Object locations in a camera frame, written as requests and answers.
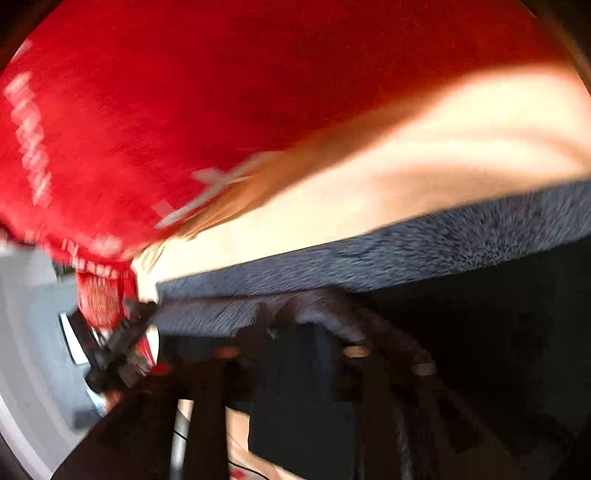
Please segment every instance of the gray fuzzy material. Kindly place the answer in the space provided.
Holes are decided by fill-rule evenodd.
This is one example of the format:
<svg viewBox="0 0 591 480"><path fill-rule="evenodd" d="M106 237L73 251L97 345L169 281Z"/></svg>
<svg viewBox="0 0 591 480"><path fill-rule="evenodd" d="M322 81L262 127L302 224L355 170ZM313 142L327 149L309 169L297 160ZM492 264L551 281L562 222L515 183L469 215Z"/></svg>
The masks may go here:
<svg viewBox="0 0 591 480"><path fill-rule="evenodd" d="M166 302L325 286L363 292L496 265L590 233L591 181L581 181L462 206L351 239L170 280L158 285L158 293Z"/></svg>

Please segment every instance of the red fabric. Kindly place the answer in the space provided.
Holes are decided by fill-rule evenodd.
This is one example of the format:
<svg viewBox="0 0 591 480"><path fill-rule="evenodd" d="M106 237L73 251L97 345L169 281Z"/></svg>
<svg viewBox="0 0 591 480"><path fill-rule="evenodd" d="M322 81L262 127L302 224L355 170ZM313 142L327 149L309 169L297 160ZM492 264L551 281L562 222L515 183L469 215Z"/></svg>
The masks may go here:
<svg viewBox="0 0 591 480"><path fill-rule="evenodd" d="M76 273L78 307L95 329L113 329L125 317L124 299L137 299L137 280L132 270L117 279Z"/></svg>
<svg viewBox="0 0 591 480"><path fill-rule="evenodd" d="M0 76L0 215L102 276L255 153L476 69L562 58L517 0L64 0L30 41Z"/></svg>

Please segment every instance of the dark gray fabric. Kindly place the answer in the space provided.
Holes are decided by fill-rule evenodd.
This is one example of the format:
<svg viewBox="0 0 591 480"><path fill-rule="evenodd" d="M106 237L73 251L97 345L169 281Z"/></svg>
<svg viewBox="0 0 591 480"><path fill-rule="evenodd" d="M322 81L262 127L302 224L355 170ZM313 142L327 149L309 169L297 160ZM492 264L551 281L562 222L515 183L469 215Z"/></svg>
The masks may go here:
<svg viewBox="0 0 591 480"><path fill-rule="evenodd" d="M161 300L172 300L324 286L369 291L499 264L590 233L591 181L581 181L171 280L159 284L158 293Z"/></svg>

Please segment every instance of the black cable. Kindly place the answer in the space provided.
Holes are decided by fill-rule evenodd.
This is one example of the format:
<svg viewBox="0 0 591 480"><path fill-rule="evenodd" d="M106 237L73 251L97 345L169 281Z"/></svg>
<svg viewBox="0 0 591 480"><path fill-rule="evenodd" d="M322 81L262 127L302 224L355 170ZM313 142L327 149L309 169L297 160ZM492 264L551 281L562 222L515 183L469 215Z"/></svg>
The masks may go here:
<svg viewBox="0 0 591 480"><path fill-rule="evenodd" d="M176 430L174 431L179 437L181 437L185 442L187 441L187 438L185 437L185 435L181 435L179 432L177 432ZM257 472L256 470L253 470L252 468L248 468L247 466L244 465L239 465L238 463L232 462L230 459L228 459L228 463L233 465L233 466L237 466L238 468L242 468L243 470L246 470L247 472L250 473L255 473L258 476L260 476L261 478L264 478L265 480L270 480L269 477L263 475L260 472Z"/></svg>

